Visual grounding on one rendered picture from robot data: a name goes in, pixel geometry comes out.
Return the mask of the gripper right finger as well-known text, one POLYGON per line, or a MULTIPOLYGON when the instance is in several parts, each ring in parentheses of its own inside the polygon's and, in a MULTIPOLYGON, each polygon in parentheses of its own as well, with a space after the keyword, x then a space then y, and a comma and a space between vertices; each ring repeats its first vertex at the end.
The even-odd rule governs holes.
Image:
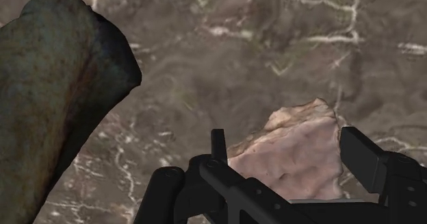
POLYGON ((385 151, 355 127, 342 127, 341 161, 377 203, 355 203, 362 224, 427 224, 427 167, 385 151))

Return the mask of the pale pink rock-shaped lump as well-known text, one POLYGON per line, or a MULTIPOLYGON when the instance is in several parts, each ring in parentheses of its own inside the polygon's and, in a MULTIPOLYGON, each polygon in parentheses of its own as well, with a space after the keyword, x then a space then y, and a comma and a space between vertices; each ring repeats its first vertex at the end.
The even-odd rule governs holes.
POLYGON ((232 169, 257 178, 287 200, 343 195, 339 125, 323 99, 271 113, 263 129, 230 146, 227 153, 232 169))

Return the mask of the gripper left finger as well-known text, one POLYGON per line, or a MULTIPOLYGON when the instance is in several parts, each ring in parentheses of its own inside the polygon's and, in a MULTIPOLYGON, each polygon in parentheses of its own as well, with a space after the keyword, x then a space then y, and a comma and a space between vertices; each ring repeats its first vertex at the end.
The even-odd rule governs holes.
POLYGON ((227 164, 223 129, 211 131, 211 153, 155 170, 133 224, 187 224, 202 214, 211 224, 302 224, 297 209, 253 177, 227 164))

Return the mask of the dark green mottled tall object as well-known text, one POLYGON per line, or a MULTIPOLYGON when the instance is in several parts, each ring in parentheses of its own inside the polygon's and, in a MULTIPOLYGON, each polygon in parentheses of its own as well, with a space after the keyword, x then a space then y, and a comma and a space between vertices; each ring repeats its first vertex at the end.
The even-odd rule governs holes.
POLYGON ((0 27, 0 224, 33 224, 90 134, 141 81, 125 35, 82 0, 30 0, 0 27))

